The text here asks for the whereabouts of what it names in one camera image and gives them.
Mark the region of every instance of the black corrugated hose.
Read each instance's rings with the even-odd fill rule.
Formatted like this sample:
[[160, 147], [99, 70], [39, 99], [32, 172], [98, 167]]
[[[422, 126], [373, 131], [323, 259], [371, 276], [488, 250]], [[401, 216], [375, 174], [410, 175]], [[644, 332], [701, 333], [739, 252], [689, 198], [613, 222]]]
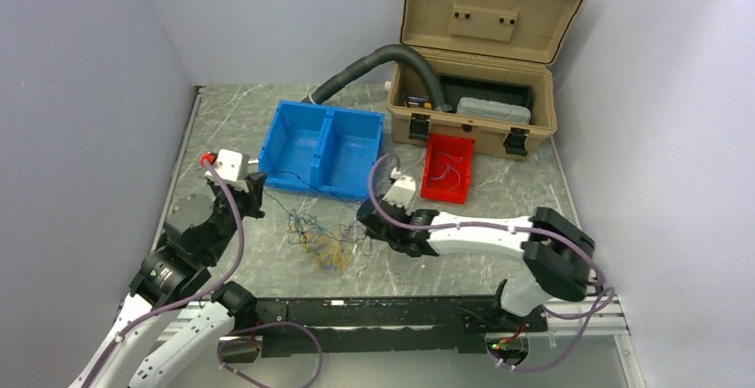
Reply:
[[333, 94], [340, 92], [347, 84], [389, 61], [406, 63], [417, 72], [419, 79], [422, 80], [422, 84], [427, 89], [427, 96], [430, 98], [430, 104], [433, 105], [434, 110], [451, 111], [451, 106], [446, 103], [443, 96], [441, 82], [438, 81], [438, 76], [430, 63], [413, 48], [401, 44], [385, 45], [372, 54], [355, 61], [348, 68], [317, 87], [317, 90], [306, 96], [302, 102], [320, 105], [330, 99]]

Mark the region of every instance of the wire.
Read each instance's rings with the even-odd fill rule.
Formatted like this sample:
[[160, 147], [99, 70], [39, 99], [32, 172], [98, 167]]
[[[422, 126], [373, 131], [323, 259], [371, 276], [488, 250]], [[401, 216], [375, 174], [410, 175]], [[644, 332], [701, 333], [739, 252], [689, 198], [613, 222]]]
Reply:
[[542, 235], [548, 238], [551, 238], [555, 241], [558, 241], [561, 244], [564, 244], [565, 246], [569, 247], [577, 256], [579, 256], [582, 260], [587, 263], [587, 265], [590, 267], [591, 270], [595, 271], [595, 274], [597, 276], [597, 284], [602, 286], [605, 284], [605, 275], [600, 270], [600, 268], [597, 267], [595, 262], [593, 262], [592, 258], [588, 256], [581, 248], [577, 247], [576, 244], [574, 244], [570, 239], [567, 237], [564, 237], [561, 234], [558, 234], [556, 232], [552, 232], [550, 230], [543, 230], [541, 228], [526, 228], [526, 227], [509, 227], [508, 225], [504, 225], [501, 223], [493, 223], [493, 222], [478, 222], [478, 221], [471, 221], [471, 222], [460, 222], [460, 223], [441, 223], [437, 225], [409, 225], [407, 223], [399, 222], [395, 220], [393, 217], [391, 217], [388, 213], [386, 213], [385, 210], [383, 210], [383, 207], [380, 206], [378, 203], [378, 198], [375, 195], [375, 186], [374, 186], [374, 180], [375, 180], [375, 172], [377, 171], [377, 167], [386, 161], [388, 158], [395, 158], [397, 161], [397, 165], [401, 166], [401, 160], [398, 158], [396, 154], [385, 154], [383, 157], [380, 157], [376, 162], [375, 165], [369, 170], [369, 179], [368, 179], [368, 192], [369, 192], [369, 201], [372, 203], [373, 207], [375, 207], [375, 211], [380, 214], [383, 219], [386, 220], [386, 222], [391, 223], [394, 226], [397, 226], [399, 228], [403, 228], [405, 230], [448, 230], [448, 229], [457, 229], [461, 227], [480, 227], [480, 228], [493, 228], [495, 230], [506, 230], [506, 231], [520, 231], [520, 232], [530, 232], [532, 234], [538, 234]]
[[344, 248], [344, 244], [351, 244], [362, 250], [367, 234], [360, 226], [359, 221], [349, 225], [338, 224], [336, 233], [326, 230], [317, 221], [317, 216], [300, 214], [295, 209], [287, 209], [276, 197], [264, 191], [270, 199], [288, 215], [288, 243], [293, 246], [301, 246], [306, 252], [312, 253], [320, 266], [326, 270], [344, 272], [348, 268], [350, 256]]
[[[317, 348], [317, 368], [314, 370], [314, 375], [312, 375], [310, 380], [301, 386], [301, 388], [308, 388], [309, 386], [312, 386], [312, 384], [314, 384], [314, 381], [317, 379], [317, 376], [320, 375], [320, 372], [322, 371], [322, 362], [324, 361], [324, 358], [325, 358], [322, 352], [322, 346], [320, 345], [320, 342], [314, 336], [312, 331], [310, 331], [308, 328], [302, 326], [301, 324], [297, 324], [293, 321], [275, 321], [273, 323], [261, 324], [259, 326], [245, 328], [243, 330], [237, 330], [237, 331], [231, 332], [231, 335], [240, 335], [240, 334], [244, 334], [244, 333], [248, 333], [252, 331], [262, 330], [269, 327], [283, 327], [283, 326], [294, 327], [301, 330], [302, 332], [304, 332], [305, 335], [309, 336], [309, 338], [312, 339], [312, 342], [314, 343], [314, 347]], [[233, 341], [229, 341], [227, 343], [220, 345], [220, 347], [218, 347], [217, 349], [217, 361], [220, 363], [221, 367], [233, 373], [234, 375], [240, 377], [241, 379], [244, 379], [245, 381], [250, 382], [251, 384], [255, 384], [259, 386], [260, 388], [271, 388], [270, 386], [257, 381], [256, 379], [252, 378], [246, 373], [238, 371], [236, 368], [233, 368], [231, 365], [223, 361], [223, 350], [225, 349], [225, 346], [232, 343]]]
[[445, 157], [448, 157], [454, 163], [460, 163], [460, 162], [464, 161], [464, 157], [454, 158], [451, 154], [447, 154], [445, 152], [435, 152], [435, 155], [443, 155]]
[[[609, 295], [608, 299], [607, 299], [607, 302], [610, 302], [613, 299], [613, 296], [614, 296], [613, 287], [606, 287], [605, 290], [603, 290], [602, 292], [600, 292], [600, 295], [597, 296], [595, 302], [593, 302], [592, 307], [590, 309], [591, 310], [595, 310], [598, 301], [600, 300], [601, 297], [603, 297], [605, 295]], [[561, 355], [557, 359], [551, 361], [550, 363], [548, 363], [546, 365], [537, 366], [536, 368], [518, 368], [516, 365], [511, 366], [511, 365], [507, 364], [506, 362], [496, 360], [495, 357], [493, 357], [493, 355], [491, 354], [490, 350], [488, 350], [488, 355], [490, 355], [491, 357], [493, 357], [493, 359], [496, 360], [496, 362], [498, 364], [500, 364], [501, 366], [504, 366], [504, 367], [506, 367], [506, 368], [508, 368], [508, 369], [510, 369], [512, 371], [516, 371], [516, 372], [535, 373], [535, 372], [542, 372], [542, 371], [550, 370], [551, 368], [555, 368], [556, 366], [558, 366], [559, 364], [561, 364], [564, 360], [566, 360], [567, 357], [569, 357], [569, 355], [572, 353], [572, 351], [574, 351], [574, 347], [577, 346], [577, 344], [582, 339], [582, 336], [585, 334], [585, 330], [587, 330], [588, 323], [589, 323], [590, 319], [592, 319], [593, 315], [595, 315], [594, 312], [592, 314], [589, 314], [587, 317], [585, 317], [584, 323], [582, 323], [582, 326], [580, 327], [580, 330], [577, 332], [577, 335], [572, 339], [572, 342], [569, 344], [569, 346], [566, 347], [566, 349], [564, 350], [564, 352], [562, 352]]]
[[519, 325], [519, 328], [516, 330], [513, 336], [501, 339], [499, 341], [499, 344], [511, 344], [512, 342], [514, 342], [516, 338], [519, 337], [519, 335], [521, 335], [522, 332], [524, 332], [524, 326], [525, 324], [524, 322], [522, 322], [522, 324]]
[[[397, 226], [399, 228], [403, 228], [405, 230], [447, 230], [451, 228], [458, 229], [465, 226], [474, 226], [474, 227], [482, 227], [482, 228], [493, 228], [496, 230], [521, 231], [521, 232], [529, 232], [532, 234], [538, 234], [544, 237], [551, 238], [569, 247], [577, 256], [579, 256], [582, 260], [585, 261], [585, 263], [589, 266], [591, 270], [595, 272], [596, 278], [597, 278], [597, 282], [595, 284], [598, 286], [605, 285], [605, 275], [600, 270], [600, 268], [597, 267], [597, 265], [592, 260], [592, 258], [588, 254], [586, 254], [581, 248], [579, 248], [576, 244], [574, 244], [571, 240], [569, 240], [568, 238], [564, 237], [561, 234], [552, 232], [550, 230], [543, 230], [540, 228], [509, 227], [508, 225], [504, 225], [501, 223], [492, 223], [492, 222], [460, 222], [460, 223], [441, 223], [437, 225], [409, 225], [407, 223], [402, 223], [395, 220], [388, 213], [386, 213], [385, 210], [383, 210], [383, 208], [378, 203], [377, 196], [375, 195], [375, 172], [377, 171], [378, 166], [382, 164], [384, 161], [388, 160], [389, 158], [394, 158], [396, 160], [396, 165], [398, 167], [401, 167], [401, 160], [399, 159], [398, 155], [385, 154], [383, 157], [380, 157], [375, 162], [375, 165], [369, 170], [369, 179], [367, 183], [367, 188], [369, 191], [369, 201], [372, 203], [372, 206], [374, 207], [375, 211], [378, 214], [380, 214], [380, 216], [386, 222], [389, 222], [392, 225]], [[608, 298], [604, 300], [603, 302], [601, 302], [601, 299], [606, 296], [608, 296]], [[547, 364], [545, 366], [540, 366], [537, 368], [516, 368], [516, 370], [521, 371], [521, 372], [538, 372], [541, 370], [549, 370], [561, 364], [561, 362], [564, 361], [569, 356], [569, 354], [572, 353], [573, 347], [580, 341], [580, 339], [582, 338], [582, 335], [584, 335], [585, 330], [587, 330], [589, 320], [595, 315], [596, 312], [603, 310], [606, 306], [608, 306], [613, 300], [613, 297], [614, 297], [613, 287], [606, 287], [602, 292], [600, 292], [600, 294], [596, 296], [595, 302], [592, 303], [592, 306], [590, 306], [590, 309], [586, 312], [579, 313], [579, 314], [558, 314], [556, 312], [549, 310], [545, 305], [543, 305], [542, 306], [543, 310], [549, 313], [550, 315], [553, 315], [554, 317], [567, 318], [567, 319], [584, 318], [585, 320], [582, 323], [582, 326], [580, 327], [580, 330], [577, 333], [574, 340], [572, 341], [572, 343], [569, 344], [566, 350], [564, 350], [564, 353], [560, 357], [558, 357], [556, 360], [554, 360], [552, 363]]]
[[440, 180], [443, 180], [443, 179], [445, 179], [446, 177], [448, 177], [448, 175], [449, 175], [449, 174], [451, 173], [451, 171], [453, 171], [453, 173], [455, 173], [455, 174], [456, 174], [456, 184], [455, 184], [455, 185], [453, 185], [453, 186], [452, 186], [452, 187], [451, 187], [450, 189], [448, 189], [448, 190], [449, 190], [449, 191], [451, 191], [451, 190], [455, 190], [455, 189], [456, 189], [456, 187], [458, 187], [458, 186], [459, 186], [459, 184], [461, 183], [461, 173], [459, 173], [459, 170], [457, 170], [457, 169], [455, 169], [455, 168], [451, 167], [451, 164], [446, 164], [446, 171], [445, 171], [445, 172], [443, 172], [443, 174], [441, 174], [440, 176], [437, 176], [437, 177], [430, 177], [430, 178], [429, 178], [429, 180], [431, 180], [431, 181], [440, 181]]
[[228, 188], [228, 185], [220, 177], [217, 171], [207, 161], [205, 161], [203, 166], [210, 172], [210, 174], [212, 174], [213, 179], [215, 179], [215, 182], [218, 184], [218, 186], [220, 186], [220, 189], [223, 191], [225, 198], [228, 200], [228, 205], [231, 208], [231, 213], [233, 214], [233, 220], [236, 222], [236, 230], [239, 236], [239, 249], [237, 250], [236, 256], [233, 259], [233, 264], [231, 268], [219, 280], [211, 284], [208, 288], [201, 290], [195, 293], [194, 295], [188, 296], [180, 301], [169, 303], [167, 305], [156, 308], [150, 312], [143, 314], [141, 317], [134, 319], [130, 323], [126, 324], [119, 332], [115, 334], [115, 336], [113, 336], [113, 338], [110, 340], [110, 342], [105, 347], [105, 349], [102, 350], [102, 354], [100, 354], [100, 357], [97, 359], [97, 361], [94, 362], [94, 365], [92, 366], [92, 370], [89, 371], [89, 374], [86, 376], [84, 382], [81, 384], [82, 388], [88, 388], [92, 386], [92, 382], [100, 374], [100, 372], [102, 371], [102, 367], [104, 367], [110, 355], [113, 353], [113, 351], [115, 351], [116, 346], [118, 346], [118, 344], [122, 342], [123, 339], [126, 338], [126, 335], [128, 335], [132, 330], [134, 330], [136, 327], [138, 327], [147, 319], [150, 319], [152, 317], [157, 317], [163, 312], [176, 310], [178, 308], [183, 307], [184, 305], [186, 305], [187, 303], [191, 301], [196, 301], [200, 299], [204, 295], [211, 294], [212, 292], [216, 291], [217, 288], [222, 286], [223, 283], [228, 281], [231, 275], [233, 275], [233, 272], [235, 272], [239, 268], [239, 265], [241, 265], [241, 259], [244, 257], [244, 225], [241, 222], [241, 213], [239, 212], [239, 207], [236, 205], [236, 200], [233, 199], [233, 195], [231, 194], [231, 190]]
[[277, 173], [277, 174], [293, 174], [293, 175], [294, 175], [294, 176], [295, 176], [295, 177], [296, 177], [296, 178], [297, 178], [297, 179], [298, 179], [298, 180], [299, 180], [299, 181], [300, 181], [301, 183], [303, 183], [304, 185], [306, 185], [306, 186], [308, 186], [308, 187], [312, 188], [313, 190], [318, 190], [319, 192], [324, 192], [324, 193], [326, 193], [326, 194], [330, 195], [330, 196], [331, 196], [332, 198], [335, 198], [335, 199], [337, 199], [338, 201], [340, 201], [341, 203], [343, 203], [343, 204], [345, 204], [345, 205], [347, 205], [347, 206], [353, 206], [353, 205], [354, 205], [354, 203], [353, 203], [353, 202], [344, 201], [344, 200], [343, 200], [342, 198], [340, 198], [340, 197], [339, 197], [338, 195], [334, 194], [333, 192], [330, 192], [329, 190], [322, 190], [322, 189], [320, 189], [320, 188], [318, 188], [318, 187], [316, 187], [316, 186], [312, 185], [311, 183], [309, 183], [309, 182], [305, 181], [305, 180], [304, 180], [304, 179], [302, 178], [302, 176], [300, 176], [300, 175], [299, 175], [298, 173], [290, 172], [289, 170], [282, 170], [282, 171], [270, 171], [270, 172], [266, 172], [266, 173], [268, 173], [268, 174], [272, 174], [272, 173]]
[[441, 174], [440, 176], [437, 176], [437, 177], [430, 177], [429, 179], [431, 181], [440, 181], [440, 180], [445, 179], [446, 177], [448, 177], [448, 175], [449, 175], [450, 172], [451, 172], [451, 165], [447, 164], [446, 165], [446, 171], [443, 172], [443, 174]]

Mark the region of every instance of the table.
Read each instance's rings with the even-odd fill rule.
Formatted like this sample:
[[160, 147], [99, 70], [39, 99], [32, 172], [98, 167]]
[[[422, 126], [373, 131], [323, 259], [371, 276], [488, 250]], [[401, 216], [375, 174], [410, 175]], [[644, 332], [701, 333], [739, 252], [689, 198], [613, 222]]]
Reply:
[[[316, 85], [209, 85], [199, 91], [199, 108], [191, 127], [179, 168], [173, 202], [195, 193], [208, 193], [201, 177], [199, 159], [204, 152], [221, 148], [256, 156], [263, 145], [272, 116], [281, 100], [300, 101]], [[386, 110], [383, 85], [351, 84], [328, 105], [362, 110]], [[383, 138], [385, 152], [396, 152], [407, 174], [421, 179], [425, 148], [394, 143], [390, 116], [386, 114]], [[384, 177], [378, 189], [385, 189]], [[309, 214], [337, 237], [339, 225], [354, 223], [360, 203], [290, 193], [267, 188], [264, 219], [244, 221], [247, 243], [244, 260], [234, 275], [258, 297], [335, 297], [394, 295], [491, 295], [501, 280], [525, 271], [521, 263], [476, 255], [423, 256], [411, 258], [391, 250], [380, 241], [361, 240], [359, 223], [341, 242], [343, 271], [323, 264], [315, 253], [306, 252], [291, 238], [289, 214]], [[418, 197], [412, 208], [434, 208], [458, 215], [508, 218], [532, 214], [538, 206], [558, 210], [574, 220], [562, 172], [551, 141], [527, 161], [518, 162], [475, 154], [472, 182], [463, 206]], [[213, 269], [218, 278], [229, 266], [236, 239]]]

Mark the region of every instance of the floor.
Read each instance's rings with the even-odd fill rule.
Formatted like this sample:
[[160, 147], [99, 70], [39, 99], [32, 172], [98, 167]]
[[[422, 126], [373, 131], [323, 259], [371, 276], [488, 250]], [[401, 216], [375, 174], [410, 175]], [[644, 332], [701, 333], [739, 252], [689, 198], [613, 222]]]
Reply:
[[[281, 100], [299, 101], [314, 85], [212, 85], [201, 90], [200, 105], [185, 157], [181, 163], [174, 199], [207, 191], [200, 178], [200, 156], [227, 148], [256, 156], [262, 147], [272, 115]], [[387, 93], [382, 85], [349, 85], [329, 105], [385, 111]], [[383, 147], [398, 152], [403, 168], [420, 178], [425, 149], [390, 140], [386, 117]], [[572, 207], [550, 141], [525, 162], [475, 155], [472, 184], [464, 206], [418, 199], [413, 208], [435, 208], [454, 214], [507, 218], [531, 214], [537, 206], [550, 206], [574, 221]], [[385, 190], [386, 181], [378, 182]], [[342, 241], [348, 257], [345, 267], [332, 268], [313, 253], [305, 252], [287, 234], [289, 216], [311, 214], [331, 232], [354, 221], [358, 203], [327, 197], [303, 196], [268, 188], [264, 197], [266, 217], [244, 222], [246, 258], [235, 279], [257, 296], [374, 296], [492, 294], [504, 278], [524, 271], [518, 263], [482, 256], [410, 258], [377, 241], [361, 241], [349, 231], [352, 242]], [[276, 203], [271, 197], [279, 200]], [[232, 250], [237, 243], [229, 245]], [[216, 269], [228, 268], [233, 253], [226, 253]], [[571, 339], [556, 338], [551, 347], [546, 337], [533, 338], [534, 354], [527, 366], [555, 359]], [[455, 351], [326, 353], [322, 373], [313, 385], [328, 387], [382, 386], [520, 386], [625, 388], [616, 343], [612, 336], [590, 336], [574, 350], [568, 364], [538, 374], [511, 374], [496, 368], [483, 354]], [[287, 358], [260, 359], [239, 364], [238, 369], [271, 386], [300, 386], [313, 374], [317, 357], [297, 354]], [[170, 387], [243, 387], [248, 382], [218, 368], [215, 347], [202, 352]]]
[[[200, 104], [181, 163], [173, 200], [207, 193], [199, 158], [226, 148], [256, 156], [263, 145], [274, 111], [281, 100], [300, 101], [315, 85], [211, 85], [200, 91]], [[382, 85], [352, 84], [328, 105], [386, 110]], [[394, 143], [386, 116], [383, 149], [396, 152], [402, 168], [421, 179], [425, 148]], [[378, 182], [385, 187], [386, 180]], [[385, 243], [364, 239], [359, 224], [343, 230], [340, 243], [328, 238], [319, 253], [305, 251], [290, 235], [289, 215], [317, 218], [321, 229], [339, 237], [354, 223], [359, 203], [267, 188], [263, 220], [244, 221], [245, 259], [234, 279], [258, 297], [471, 295], [492, 294], [501, 280], [524, 271], [520, 263], [476, 255], [411, 258]], [[572, 208], [550, 141], [525, 162], [475, 155], [472, 183], [464, 206], [419, 198], [414, 208], [434, 208], [464, 216], [508, 218], [532, 214], [538, 206], [553, 207], [573, 221]], [[229, 250], [237, 246], [234, 239]], [[213, 270], [219, 277], [234, 253], [225, 253]]]

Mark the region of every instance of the toolbox lid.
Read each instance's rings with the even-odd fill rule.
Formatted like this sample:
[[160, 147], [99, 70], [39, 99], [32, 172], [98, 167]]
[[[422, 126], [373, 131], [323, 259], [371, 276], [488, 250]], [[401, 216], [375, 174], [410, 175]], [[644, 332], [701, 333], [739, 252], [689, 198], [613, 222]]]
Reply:
[[404, 0], [402, 44], [550, 65], [584, 0]]

